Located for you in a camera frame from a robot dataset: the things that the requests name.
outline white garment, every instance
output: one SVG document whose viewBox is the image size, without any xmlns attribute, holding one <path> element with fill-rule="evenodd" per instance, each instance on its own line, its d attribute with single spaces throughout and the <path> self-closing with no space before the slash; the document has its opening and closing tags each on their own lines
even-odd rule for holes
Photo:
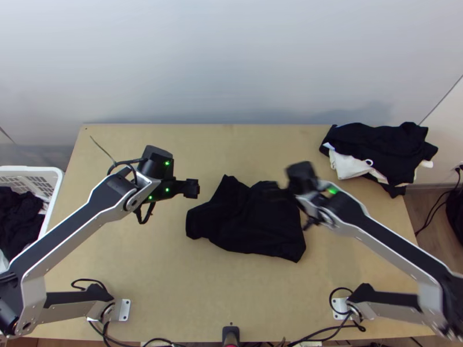
<svg viewBox="0 0 463 347">
<path fill-rule="evenodd" d="M 34 195 L 43 201 L 43 205 L 39 211 L 39 215 L 46 215 L 48 211 L 48 206 L 50 205 L 50 198 L 45 197 L 43 195 L 39 195 L 39 194 L 34 194 Z"/>
<path fill-rule="evenodd" d="M 3 251 L 0 249 L 0 274 L 5 272 L 8 269 L 8 266 L 10 266 L 10 262 L 3 254 Z"/>
<path fill-rule="evenodd" d="M 389 184 L 387 178 L 381 172 L 373 168 L 373 160 L 366 159 L 362 161 L 354 158 L 353 156 L 339 154 L 335 151 L 334 147 L 330 145 L 330 143 L 324 143 L 323 146 L 329 148 L 329 161 L 331 168 L 336 170 L 338 179 L 348 179 L 362 176 L 364 174 L 371 174 L 379 183 Z M 433 162 L 423 160 L 419 166 L 432 168 Z M 417 169 L 415 169 L 414 180 L 416 179 L 416 171 Z M 408 184 L 409 183 L 401 183 L 396 187 L 407 186 Z"/>
</svg>

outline floor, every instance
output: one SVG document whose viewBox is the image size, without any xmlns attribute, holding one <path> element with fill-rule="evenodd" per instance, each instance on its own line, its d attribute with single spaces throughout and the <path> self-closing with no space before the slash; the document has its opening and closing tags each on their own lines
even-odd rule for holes
<svg viewBox="0 0 463 347">
<path fill-rule="evenodd" d="M 410 216 L 411 224 L 414 230 L 418 230 L 430 208 L 444 190 L 426 189 L 426 190 L 409 190 L 405 196 L 405 204 Z M 431 225 L 423 230 L 417 237 L 420 247 L 430 254 L 441 259 L 453 271 L 463 273 L 463 246 L 457 241 L 452 229 L 449 226 L 444 208 L 436 213 Z M 445 339 L 429 336 L 418 337 L 416 339 L 423 347 L 451 347 L 463 346 L 456 342 L 449 342 Z M 384 347 L 418 347 L 410 338 L 384 339 L 375 341 L 329 341 L 324 346 L 369 346 L 371 342 L 376 342 Z M 8 347 L 105 347 L 103 342 L 95 341 L 67 341 L 57 339 L 35 339 L 20 338 L 8 343 Z M 218 347 L 219 344 L 188 344 L 188 347 Z"/>
</svg>

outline laundry basket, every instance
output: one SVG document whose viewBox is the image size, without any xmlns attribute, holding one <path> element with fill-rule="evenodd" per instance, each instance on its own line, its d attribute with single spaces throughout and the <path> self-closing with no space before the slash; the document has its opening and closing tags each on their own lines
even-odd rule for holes
<svg viewBox="0 0 463 347">
<path fill-rule="evenodd" d="M 39 238 L 47 232 L 63 176 L 60 169 L 53 167 L 0 166 L 1 187 L 10 187 L 19 194 L 31 191 L 48 203 Z"/>
</svg>

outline black cable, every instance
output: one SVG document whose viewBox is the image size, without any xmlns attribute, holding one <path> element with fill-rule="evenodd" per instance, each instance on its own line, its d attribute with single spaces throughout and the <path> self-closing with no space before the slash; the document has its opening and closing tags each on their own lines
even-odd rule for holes
<svg viewBox="0 0 463 347">
<path fill-rule="evenodd" d="M 102 336 L 103 337 L 103 341 L 105 340 L 108 340 L 108 341 L 111 341 L 113 344 L 117 344 L 119 346 L 122 346 L 122 347 L 133 347 L 131 345 L 126 345 L 126 344 L 123 344 L 122 342 L 120 341 L 117 341 L 111 337 L 109 337 L 107 334 L 106 334 L 106 331 L 105 331 L 105 334 L 103 334 L 95 325 L 93 325 L 93 322 L 89 322 L 90 326 L 93 328 L 93 330 L 95 330 L 98 335 Z"/>
<path fill-rule="evenodd" d="M 431 207 L 431 209 L 429 210 L 429 213 L 428 213 L 428 216 L 426 217 L 426 220 L 423 224 L 423 226 L 418 229 L 416 232 L 415 232 L 415 236 L 417 236 L 420 232 L 422 232 L 424 229 L 426 229 L 430 223 L 432 222 L 432 219 L 434 218 L 434 215 L 436 214 L 436 212 L 443 206 L 447 203 L 447 200 L 445 200 L 443 203 L 441 203 L 433 212 L 433 209 L 437 206 L 437 204 L 439 203 L 440 199 L 445 195 L 445 194 L 448 194 L 448 193 L 451 193 L 452 191 L 455 191 L 458 186 L 460 185 L 460 180 L 461 180 L 461 173 L 460 173 L 460 168 L 455 168 L 455 171 L 456 173 L 458 174 L 458 181 L 457 181 L 457 184 L 455 185 L 455 187 L 453 187 L 451 190 L 447 190 L 445 191 L 444 193 L 442 193 L 439 198 L 436 200 L 436 202 L 434 203 L 434 205 Z"/>
<path fill-rule="evenodd" d="M 118 166 L 121 166 L 121 165 L 127 165 L 130 170 L 132 171 L 132 174 L 134 175 L 134 183 L 135 185 L 138 184 L 138 181 L 137 181 L 137 173 L 134 169 L 134 167 L 132 166 L 132 164 L 136 164 L 136 163 L 140 163 L 142 161 L 145 161 L 146 159 L 145 158 L 138 158 L 138 159 L 132 159 L 132 160 L 123 160 L 123 161 L 115 161 L 114 164 L 112 164 L 109 169 L 108 169 L 108 172 L 106 173 L 106 175 L 110 175 L 111 172 L 117 168 Z"/>
<path fill-rule="evenodd" d="M 413 341 L 415 341 L 415 343 L 420 346 L 420 347 L 423 347 L 423 345 L 421 343 L 419 343 L 414 337 L 410 337 Z"/>
<path fill-rule="evenodd" d="M 103 326 L 103 343 L 105 344 L 106 347 L 111 347 L 111 345 L 109 344 L 108 340 L 106 339 L 106 332 L 108 331 L 108 326 L 109 326 L 109 322 L 107 322 L 107 323 Z"/>
<path fill-rule="evenodd" d="M 297 341 L 294 341 L 294 342 L 291 342 L 290 344 L 288 344 L 288 347 L 293 347 L 297 344 L 300 344 L 301 342 L 325 342 L 325 341 L 328 341 L 329 339 L 332 339 L 333 337 L 335 337 L 339 331 L 341 329 L 344 329 L 344 328 L 357 328 L 358 330 L 360 330 L 361 332 L 365 332 L 366 329 L 365 327 L 357 324 L 356 322 L 354 322 L 354 324 L 352 325 L 346 325 L 346 322 L 347 320 L 350 318 L 350 316 L 353 314 L 353 312 L 349 312 L 346 316 L 346 318 L 344 318 L 343 322 L 337 326 L 337 327 L 329 327 L 329 328 L 324 328 L 324 329 L 321 329 L 321 330 L 318 330 L 310 335 L 307 335 L 306 337 L 300 339 L 300 340 L 297 340 Z M 312 339 L 313 336 L 316 336 L 316 335 L 319 335 L 321 333 L 324 333 L 326 331 L 330 331 L 330 330 L 336 330 L 333 334 L 331 334 L 330 336 L 328 337 L 325 337 L 325 338 L 320 338 L 320 339 Z"/>
<path fill-rule="evenodd" d="M 152 339 L 148 340 L 147 343 L 145 343 L 143 345 L 143 347 L 148 347 L 151 342 L 155 342 L 155 341 L 162 341 L 162 342 L 165 342 L 165 343 L 167 343 L 169 345 L 173 345 L 173 343 L 171 341 L 169 341 L 169 340 L 167 340 L 165 338 L 155 337 L 155 338 L 152 338 Z"/>
<path fill-rule="evenodd" d="M 79 278 L 77 280 L 73 280 L 72 283 L 71 283 L 71 287 L 75 288 L 75 289 L 80 289 L 80 290 L 85 290 L 84 287 L 79 287 L 79 286 L 76 286 L 75 284 L 77 282 L 95 282 L 95 283 L 98 283 L 105 291 L 108 291 L 108 289 L 106 289 L 105 285 L 98 281 L 97 279 L 91 279 L 91 278 Z"/>
<path fill-rule="evenodd" d="M 333 311 L 335 311 L 336 313 L 338 313 L 339 315 L 346 315 L 348 314 L 349 312 L 351 312 L 350 310 L 347 310 L 345 312 L 339 312 L 338 310 L 336 310 L 334 307 L 333 307 L 333 295 L 335 294 L 335 292 L 337 292 L 338 290 L 346 290 L 346 291 L 349 291 L 351 294 L 353 294 L 354 292 L 352 290 L 350 290 L 349 288 L 346 288 L 346 287 L 338 287 L 336 289 L 334 289 L 334 291 L 332 291 L 329 295 L 329 306 L 331 307 L 331 309 Z"/>
<path fill-rule="evenodd" d="M 149 218 L 153 215 L 153 210 L 155 209 L 156 206 L 156 201 L 153 201 L 149 204 L 148 209 L 146 210 L 145 217 L 141 217 L 141 206 L 139 205 L 135 210 L 134 213 L 137 216 L 138 224 L 146 224 L 146 222 L 149 220 Z"/>
<path fill-rule="evenodd" d="M 10 282 L 11 280 L 17 279 L 17 276 L 14 272 L 11 272 L 5 276 L 0 277 L 0 283 Z"/>
</svg>

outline black garment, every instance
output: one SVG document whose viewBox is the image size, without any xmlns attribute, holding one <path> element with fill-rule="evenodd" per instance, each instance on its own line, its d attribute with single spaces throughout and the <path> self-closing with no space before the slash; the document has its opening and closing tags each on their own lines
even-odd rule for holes
<svg viewBox="0 0 463 347">
<path fill-rule="evenodd" d="M 276 182 L 258 182 L 251 188 L 224 175 L 209 202 L 186 215 L 186 235 L 208 238 L 232 252 L 281 257 L 297 263 L 306 250 L 299 208 L 290 200 L 271 200 L 267 189 Z"/>
<path fill-rule="evenodd" d="M 396 188 L 401 183 L 413 183 L 415 169 L 422 160 L 431 160 L 438 148 L 425 141 L 428 128 L 412 122 L 399 127 L 369 127 L 362 123 L 352 123 L 337 127 L 333 125 L 319 148 L 324 155 L 329 149 L 323 144 L 329 142 L 339 154 L 353 156 L 359 160 L 370 159 L 373 168 L 381 172 L 389 185 L 383 188 L 392 197 L 404 194 Z"/>
<path fill-rule="evenodd" d="M 17 194 L 9 187 L 0 187 L 0 249 L 8 260 L 39 237 L 42 205 L 30 191 Z"/>
<path fill-rule="evenodd" d="M 459 242 L 463 245 L 463 194 L 453 190 L 446 200 L 445 213 Z"/>
</svg>

